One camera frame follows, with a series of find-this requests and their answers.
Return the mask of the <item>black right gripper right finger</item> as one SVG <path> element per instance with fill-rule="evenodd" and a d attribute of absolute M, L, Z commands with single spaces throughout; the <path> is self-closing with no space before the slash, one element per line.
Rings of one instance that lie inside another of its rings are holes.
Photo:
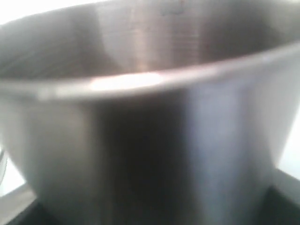
<path fill-rule="evenodd" d="M 268 191 L 263 208 L 265 225 L 300 223 L 300 180 L 276 170 L 274 185 Z"/>

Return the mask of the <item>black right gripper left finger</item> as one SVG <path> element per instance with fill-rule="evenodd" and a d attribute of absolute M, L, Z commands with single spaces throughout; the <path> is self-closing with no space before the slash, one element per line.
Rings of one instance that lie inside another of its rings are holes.
<path fill-rule="evenodd" d="M 24 184 L 0 198 L 2 225 L 43 225 L 45 212 L 31 188 Z"/>

